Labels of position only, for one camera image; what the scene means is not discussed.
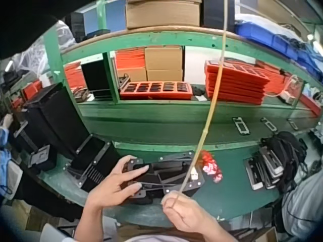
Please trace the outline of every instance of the box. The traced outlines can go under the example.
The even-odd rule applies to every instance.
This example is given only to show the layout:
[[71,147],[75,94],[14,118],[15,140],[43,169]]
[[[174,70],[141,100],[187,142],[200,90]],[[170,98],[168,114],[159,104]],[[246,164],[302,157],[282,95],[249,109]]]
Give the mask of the box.
[[145,49],[147,70],[181,70],[183,51],[181,47],[148,47]]
[[118,69],[118,77],[123,77],[127,74],[130,77],[131,82],[142,82],[147,81],[146,68],[124,68]]
[[139,1],[126,4],[128,29],[163,26],[199,26],[200,1]]
[[150,70],[147,71],[149,81],[177,81],[183,79],[182,70]]

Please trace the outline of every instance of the black device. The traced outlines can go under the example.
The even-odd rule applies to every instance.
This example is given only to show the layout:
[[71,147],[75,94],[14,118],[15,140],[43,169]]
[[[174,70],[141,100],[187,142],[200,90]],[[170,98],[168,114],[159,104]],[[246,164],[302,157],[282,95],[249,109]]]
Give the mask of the black device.
[[86,86],[95,99],[112,100],[108,78],[112,79],[113,70],[105,71],[103,60],[81,65]]
[[87,192],[110,174],[121,158],[111,141],[90,134],[76,150],[77,156],[67,167],[77,186]]
[[95,30],[91,33],[88,33],[82,41],[84,40],[87,40],[87,39],[91,39],[91,38],[94,38],[96,36],[100,36],[100,35],[103,35],[103,34],[109,34],[111,33],[110,29],[99,29],[99,30]]
[[76,43],[85,37],[84,17],[82,13],[70,13],[65,16],[65,23],[70,28]]
[[[200,5],[200,26],[223,29],[224,1],[203,0]],[[228,0],[228,31],[235,32],[235,1]]]
[[61,83],[43,88],[24,107],[33,129],[67,158],[73,159],[77,148],[90,135]]
[[[188,172],[193,156],[194,152],[188,151],[160,157],[157,162],[149,163],[148,172],[135,180],[141,182],[142,188],[129,201],[142,205],[151,204],[154,198],[162,198],[173,190],[178,191]],[[128,162],[128,171],[145,165],[142,159],[131,159]],[[202,171],[199,167],[196,167],[191,173],[183,193],[192,196],[203,184]]]

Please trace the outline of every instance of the white cable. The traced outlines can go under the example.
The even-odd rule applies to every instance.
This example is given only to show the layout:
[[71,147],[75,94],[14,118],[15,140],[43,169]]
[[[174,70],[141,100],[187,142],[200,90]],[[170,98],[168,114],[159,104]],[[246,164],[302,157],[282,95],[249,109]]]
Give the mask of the white cable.
[[294,77],[296,77],[297,78],[297,75],[292,75],[290,78],[289,78],[289,80],[288,80],[288,82],[286,83],[286,85],[284,86],[284,88],[282,89],[282,91],[279,93],[279,94],[276,94],[276,95],[269,95],[269,94],[267,94],[267,93],[265,93],[264,95],[266,96],[266,97],[278,97],[278,96],[280,96],[285,90],[286,90],[286,88],[289,86],[289,84],[291,84],[292,83],[292,81],[293,81],[293,78]]

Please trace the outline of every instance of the blue plastic bin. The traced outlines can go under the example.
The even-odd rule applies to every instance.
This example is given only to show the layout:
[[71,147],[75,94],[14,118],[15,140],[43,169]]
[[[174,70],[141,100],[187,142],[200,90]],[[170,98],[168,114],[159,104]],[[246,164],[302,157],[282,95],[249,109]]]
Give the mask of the blue plastic bin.
[[270,31],[253,23],[243,23],[236,25],[236,33],[247,39],[264,44],[290,59],[297,60],[298,52],[290,45],[288,41],[279,35],[275,35]]

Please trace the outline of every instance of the red plastic tray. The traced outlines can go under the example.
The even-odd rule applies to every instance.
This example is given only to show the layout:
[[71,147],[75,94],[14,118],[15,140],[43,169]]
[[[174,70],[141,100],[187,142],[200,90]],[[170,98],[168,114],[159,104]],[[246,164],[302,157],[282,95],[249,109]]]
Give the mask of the red plastic tray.
[[130,82],[121,90],[123,98],[187,99],[193,95],[186,82]]

